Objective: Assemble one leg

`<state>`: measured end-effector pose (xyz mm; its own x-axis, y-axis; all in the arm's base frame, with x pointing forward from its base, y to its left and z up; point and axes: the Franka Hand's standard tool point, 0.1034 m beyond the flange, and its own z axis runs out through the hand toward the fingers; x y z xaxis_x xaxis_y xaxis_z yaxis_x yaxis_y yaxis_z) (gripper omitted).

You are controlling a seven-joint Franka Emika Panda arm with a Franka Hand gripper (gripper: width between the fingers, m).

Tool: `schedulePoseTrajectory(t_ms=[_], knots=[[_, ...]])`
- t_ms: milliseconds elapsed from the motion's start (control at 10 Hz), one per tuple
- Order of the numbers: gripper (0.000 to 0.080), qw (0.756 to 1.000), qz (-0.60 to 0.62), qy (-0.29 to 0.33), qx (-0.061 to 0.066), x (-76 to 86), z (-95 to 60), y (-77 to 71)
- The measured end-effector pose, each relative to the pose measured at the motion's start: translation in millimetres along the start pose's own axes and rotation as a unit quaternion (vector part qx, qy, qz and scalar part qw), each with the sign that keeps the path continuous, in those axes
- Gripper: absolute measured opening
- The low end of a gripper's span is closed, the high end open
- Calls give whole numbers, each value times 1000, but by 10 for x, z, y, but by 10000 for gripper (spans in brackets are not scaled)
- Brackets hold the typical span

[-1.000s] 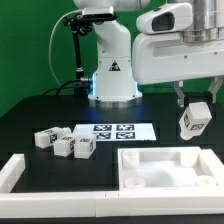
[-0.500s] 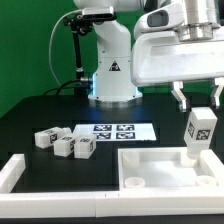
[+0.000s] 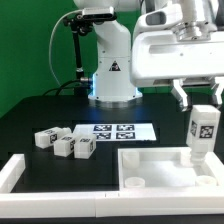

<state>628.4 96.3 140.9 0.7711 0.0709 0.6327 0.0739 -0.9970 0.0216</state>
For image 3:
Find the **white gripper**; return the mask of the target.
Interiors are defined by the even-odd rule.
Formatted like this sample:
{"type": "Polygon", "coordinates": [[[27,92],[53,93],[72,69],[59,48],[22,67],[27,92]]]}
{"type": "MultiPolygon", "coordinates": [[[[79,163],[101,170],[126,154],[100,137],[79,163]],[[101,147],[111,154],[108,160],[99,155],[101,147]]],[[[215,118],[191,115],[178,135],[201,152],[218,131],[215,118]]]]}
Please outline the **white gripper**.
{"type": "MultiPolygon", "coordinates": [[[[224,75],[224,32],[214,32],[207,41],[178,41],[171,30],[145,32],[132,47],[130,80],[136,87],[164,85],[172,81],[171,93],[182,112],[189,109],[181,79],[224,75]]],[[[212,103],[222,106],[224,77],[211,80],[212,103]]]]}

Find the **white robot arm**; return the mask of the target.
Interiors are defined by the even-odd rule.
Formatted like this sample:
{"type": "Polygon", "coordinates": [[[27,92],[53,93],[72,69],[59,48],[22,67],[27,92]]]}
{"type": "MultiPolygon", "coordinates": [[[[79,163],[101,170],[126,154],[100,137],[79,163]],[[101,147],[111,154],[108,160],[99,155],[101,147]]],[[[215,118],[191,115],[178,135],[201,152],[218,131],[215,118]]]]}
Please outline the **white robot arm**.
{"type": "Polygon", "coordinates": [[[73,0],[79,30],[97,35],[98,67],[89,100],[125,105],[140,87],[169,86],[183,111],[187,86],[209,86],[222,105],[224,31],[217,29],[218,0],[73,0]]]}

